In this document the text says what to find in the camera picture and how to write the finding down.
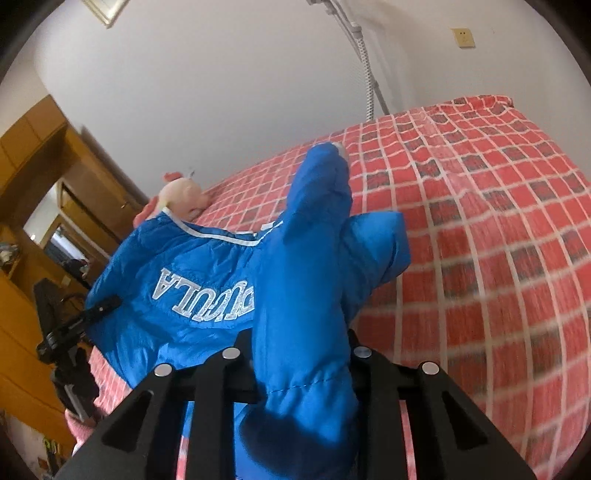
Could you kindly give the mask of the pink unicorn plush toy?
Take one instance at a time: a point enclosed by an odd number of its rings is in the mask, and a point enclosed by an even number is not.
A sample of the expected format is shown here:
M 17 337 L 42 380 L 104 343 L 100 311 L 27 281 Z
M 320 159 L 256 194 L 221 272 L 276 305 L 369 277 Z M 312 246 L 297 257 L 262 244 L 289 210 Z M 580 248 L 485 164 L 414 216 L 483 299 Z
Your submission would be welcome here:
M 192 222 L 211 205 L 211 198 L 190 177 L 180 172 L 167 172 L 163 181 L 164 186 L 159 193 L 134 217 L 133 228 L 157 216 L 165 208 L 180 220 Z

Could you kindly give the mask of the red plaid bed sheet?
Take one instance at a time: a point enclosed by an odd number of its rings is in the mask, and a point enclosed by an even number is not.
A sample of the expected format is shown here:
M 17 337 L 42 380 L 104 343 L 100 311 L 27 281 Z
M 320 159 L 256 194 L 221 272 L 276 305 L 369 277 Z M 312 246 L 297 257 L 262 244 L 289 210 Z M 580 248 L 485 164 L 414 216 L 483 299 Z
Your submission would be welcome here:
M 587 476 L 590 185 L 505 96 L 335 132 L 356 214 L 398 211 L 411 264 L 356 321 L 363 343 L 438 362 L 540 479 Z

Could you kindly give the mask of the grey metal crutch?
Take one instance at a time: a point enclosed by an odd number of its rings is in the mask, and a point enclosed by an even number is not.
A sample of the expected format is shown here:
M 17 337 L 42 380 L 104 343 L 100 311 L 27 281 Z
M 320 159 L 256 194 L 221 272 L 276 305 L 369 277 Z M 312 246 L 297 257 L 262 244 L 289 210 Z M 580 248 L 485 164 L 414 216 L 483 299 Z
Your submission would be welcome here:
M 325 11 L 338 23 L 339 28 L 342 29 L 346 39 L 351 43 L 356 56 L 359 58 L 363 70 L 363 80 L 365 80 L 366 121 L 370 122 L 376 118 L 376 105 L 379 105 L 384 115 L 389 115 L 389 107 L 375 78 L 372 65 L 370 65 L 370 56 L 363 36 L 362 26 L 349 19 L 346 10 L 337 0 L 308 0 L 308 5 L 322 5 L 325 7 Z

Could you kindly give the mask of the wooden wardrobe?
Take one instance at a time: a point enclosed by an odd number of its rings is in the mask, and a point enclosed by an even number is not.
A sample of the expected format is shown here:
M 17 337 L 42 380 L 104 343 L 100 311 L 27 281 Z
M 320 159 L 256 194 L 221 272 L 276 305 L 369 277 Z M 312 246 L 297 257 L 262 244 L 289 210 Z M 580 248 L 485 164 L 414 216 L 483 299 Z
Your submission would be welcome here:
M 64 409 L 39 361 L 41 330 L 33 287 L 48 279 L 81 306 L 89 287 L 64 268 L 68 256 L 90 264 L 89 281 L 131 232 L 143 200 L 79 134 L 50 95 L 1 136 L 1 410 L 54 441 L 74 445 Z

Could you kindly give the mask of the yellowed wall socket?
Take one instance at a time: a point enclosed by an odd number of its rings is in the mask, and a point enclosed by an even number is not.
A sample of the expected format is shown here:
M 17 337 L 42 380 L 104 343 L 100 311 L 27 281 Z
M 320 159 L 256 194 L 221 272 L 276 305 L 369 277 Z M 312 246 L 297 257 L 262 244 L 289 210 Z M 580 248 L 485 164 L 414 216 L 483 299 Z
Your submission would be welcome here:
M 474 36 L 468 28 L 453 28 L 454 38 L 459 48 L 473 49 L 476 47 Z

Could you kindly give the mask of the picture frame on wall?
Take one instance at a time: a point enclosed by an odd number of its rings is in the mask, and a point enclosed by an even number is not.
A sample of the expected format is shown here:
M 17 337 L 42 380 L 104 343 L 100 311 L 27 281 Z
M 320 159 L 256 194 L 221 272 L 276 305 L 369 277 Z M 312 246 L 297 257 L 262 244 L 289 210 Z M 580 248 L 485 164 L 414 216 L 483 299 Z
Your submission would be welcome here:
M 128 0 L 83 0 L 83 4 L 106 27 L 111 28 Z

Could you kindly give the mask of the blue down jacket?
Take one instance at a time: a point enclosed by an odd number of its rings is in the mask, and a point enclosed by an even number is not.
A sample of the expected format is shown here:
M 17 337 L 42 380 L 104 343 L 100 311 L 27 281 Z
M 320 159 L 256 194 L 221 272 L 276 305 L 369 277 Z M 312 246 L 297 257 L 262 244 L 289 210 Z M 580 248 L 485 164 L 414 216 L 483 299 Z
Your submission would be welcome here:
M 308 151 L 287 206 L 256 233 L 143 221 L 95 282 L 88 301 L 121 305 L 88 330 L 130 386 L 158 364 L 204 363 L 252 331 L 263 399 L 235 408 L 242 479 L 342 479 L 353 464 L 358 401 L 349 323 L 379 286 L 410 264 L 404 218 L 353 215 L 349 164 L 338 145 Z

